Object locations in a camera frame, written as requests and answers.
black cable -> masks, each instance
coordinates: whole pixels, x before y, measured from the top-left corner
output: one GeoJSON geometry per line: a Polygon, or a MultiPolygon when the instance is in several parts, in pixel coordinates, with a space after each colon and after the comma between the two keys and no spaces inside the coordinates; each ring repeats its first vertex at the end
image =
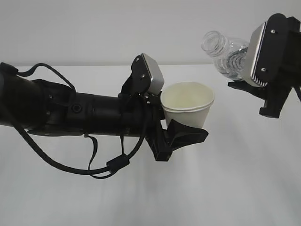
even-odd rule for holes
{"type": "Polygon", "coordinates": [[[301,89],[300,89],[300,87],[299,86],[294,86],[294,89],[297,93],[297,96],[298,96],[299,100],[301,101],[301,89]]]}
{"type": "Polygon", "coordinates": [[[131,159],[137,153],[139,148],[141,147],[142,142],[146,136],[146,129],[147,129],[147,125],[148,125],[147,104],[146,104],[145,99],[141,95],[139,95],[139,96],[140,96],[140,100],[142,102],[142,107],[143,107],[143,111],[144,111],[144,117],[145,117],[144,124],[143,124],[141,135],[139,137],[139,140],[138,140],[136,146],[133,148],[133,150],[130,152],[130,154],[127,155],[128,159],[131,159]]]}
{"type": "Polygon", "coordinates": [[[69,106],[69,105],[73,102],[73,100],[74,100],[74,98],[75,98],[76,89],[75,89],[75,87],[72,85],[71,82],[69,82],[69,81],[68,81],[61,73],[59,73],[59,72],[58,72],[56,69],[54,69],[53,67],[51,67],[51,66],[49,66],[49,65],[47,65],[47,64],[45,64],[45,63],[38,63],[38,64],[34,65],[31,69],[29,69],[28,71],[26,71],[26,72],[18,72],[17,75],[19,75],[19,76],[21,76],[21,77],[28,77],[28,76],[31,76],[31,75],[35,72],[35,70],[36,70],[38,67],[40,67],[40,66],[45,67],[45,68],[51,70],[53,73],[55,73],[58,77],[60,77],[64,82],[66,82],[66,83],[69,85],[69,87],[70,87],[71,90],[72,90],[72,95],[73,95],[73,96],[70,98],[69,103],[59,103],[60,105],[63,105],[63,106],[69,106]]]}
{"type": "MultiPolygon", "coordinates": [[[[143,113],[145,115],[144,124],[143,124],[143,129],[142,129],[141,135],[139,137],[139,140],[138,140],[136,146],[133,148],[133,150],[128,155],[128,159],[132,158],[137,153],[137,151],[139,150],[139,148],[141,147],[141,144],[142,144],[142,142],[143,142],[143,140],[145,138],[147,124],[148,124],[147,105],[146,105],[146,102],[145,102],[144,98],[142,96],[140,96],[140,97],[141,97],[140,100],[141,100],[142,105],[143,105],[143,111],[144,111],[143,113]]],[[[91,163],[92,163],[92,161],[95,158],[96,153],[97,153],[98,142],[97,142],[97,139],[95,137],[89,136],[88,134],[85,134],[85,137],[90,138],[92,140],[92,142],[93,142],[93,153],[92,153],[89,165],[88,165],[88,170],[90,170],[91,163]]],[[[124,154],[124,135],[123,134],[120,135],[120,141],[121,141],[122,154],[124,154]]],[[[108,174],[106,176],[94,176],[94,175],[91,175],[91,177],[93,177],[95,179],[106,179],[106,178],[109,178],[109,177],[113,176],[116,172],[113,172],[113,173],[108,174]]]]}
{"type": "MultiPolygon", "coordinates": [[[[97,153],[98,142],[97,142],[97,139],[95,137],[89,136],[87,134],[85,135],[85,137],[90,138],[92,140],[92,142],[93,142],[93,153],[92,153],[89,165],[88,165],[88,170],[90,170],[91,163],[92,163],[92,161],[95,158],[96,153],[97,153]]],[[[95,178],[95,179],[106,179],[106,178],[109,178],[109,177],[113,176],[115,173],[116,172],[113,172],[113,173],[110,173],[110,174],[105,175],[105,176],[94,176],[94,175],[90,175],[90,176],[93,177],[93,178],[95,178]]]]}
{"type": "Polygon", "coordinates": [[[34,142],[34,140],[29,136],[29,134],[22,128],[20,123],[11,115],[11,113],[8,111],[8,109],[5,107],[5,105],[1,100],[0,100],[0,112],[5,118],[8,119],[8,121],[10,121],[12,126],[18,131],[18,133],[29,144],[29,146],[39,155],[39,157],[41,157],[45,162],[47,162],[52,167],[55,167],[59,170],[68,173],[81,174],[81,175],[93,175],[93,174],[100,174],[109,171],[108,167],[86,170],[86,169],[72,168],[54,161],[37,145],[37,143],[34,142]]]}

bottle neck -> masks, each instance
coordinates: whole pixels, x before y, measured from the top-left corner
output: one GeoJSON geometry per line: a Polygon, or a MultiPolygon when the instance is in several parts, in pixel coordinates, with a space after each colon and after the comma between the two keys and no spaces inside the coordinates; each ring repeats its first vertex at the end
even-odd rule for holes
{"type": "Polygon", "coordinates": [[[229,47],[228,38],[217,31],[208,32],[202,39],[202,49],[212,58],[222,56],[229,47]]]}

cup rim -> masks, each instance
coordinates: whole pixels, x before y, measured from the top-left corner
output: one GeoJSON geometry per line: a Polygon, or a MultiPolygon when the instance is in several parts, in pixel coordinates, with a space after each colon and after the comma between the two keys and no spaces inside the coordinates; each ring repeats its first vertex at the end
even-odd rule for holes
{"type": "Polygon", "coordinates": [[[162,91],[161,96],[162,96],[162,94],[164,93],[165,90],[167,90],[168,88],[170,88],[171,86],[173,86],[175,84],[180,84],[180,83],[196,83],[196,84],[205,86],[207,89],[209,89],[212,92],[213,98],[212,98],[212,100],[209,103],[207,103],[205,105],[200,105],[200,106],[196,106],[196,107],[188,107],[188,108],[170,108],[170,107],[166,107],[162,103],[162,98],[160,98],[162,108],[165,109],[166,111],[171,112],[171,113],[197,112],[197,111],[200,111],[200,110],[204,110],[204,109],[210,107],[213,104],[213,102],[215,100],[215,93],[214,93],[213,89],[211,87],[209,87],[209,86],[207,86],[207,85],[205,85],[203,83],[197,82],[197,81],[180,81],[180,82],[173,83],[173,84],[167,86],[162,91]]]}

black robotic arm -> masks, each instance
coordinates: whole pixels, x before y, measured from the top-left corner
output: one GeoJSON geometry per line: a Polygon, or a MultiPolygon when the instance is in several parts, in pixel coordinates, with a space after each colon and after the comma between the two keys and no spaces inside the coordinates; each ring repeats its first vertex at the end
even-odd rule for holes
{"type": "Polygon", "coordinates": [[[208,132],[172,120],[162,129],[164,113],[160,93],[164,79],[156,61],[141,54],[132,63],[132,73],[118,97],[78,93],[58,71],[46,64],[37,64],[27,72],[0,65],[0,124],[13,126],[32,149],[51,166],[75,174],[107,178],[127,166],[144,139],[150,145],[156,161],[168,161],[174,150],[203,142],[208,132]],[[44,66],[62,78],[69,86],[45,80],[29,81],[28,77],[39,66],[44,66]],[[97,151],[97,140],[89,134],[139,137],[129,153],[108,161],[100,169],[76,169],[52,160],[29,136],[81,136],[94,144],[92,159],[97,151]],[[94,176],[109,171],[106,176],[94,176]]]}

metal plate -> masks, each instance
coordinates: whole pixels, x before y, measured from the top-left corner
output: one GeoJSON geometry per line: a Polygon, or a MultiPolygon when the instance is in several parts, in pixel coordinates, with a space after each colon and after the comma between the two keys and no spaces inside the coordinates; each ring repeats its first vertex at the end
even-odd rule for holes
{"type": "Polygon", "coordinates": [[[266,25],[267,22],[263,23],[253,32],[246,55],[245,67],[241,73],[243,79],[251,86],[265,87],[267,85],[266,82],[260,81],[255,74],[266,25]]]}
{"type": "Polygon", "coordinates": [[[162,72],[160,71],[158,63],[153,58],[149,57],[145,53],[142,53],[141,56],[146,62],[150,74],[150,87],[148,89],[148,92],[154,95],[158,95],[164,85],[162,72]]]}

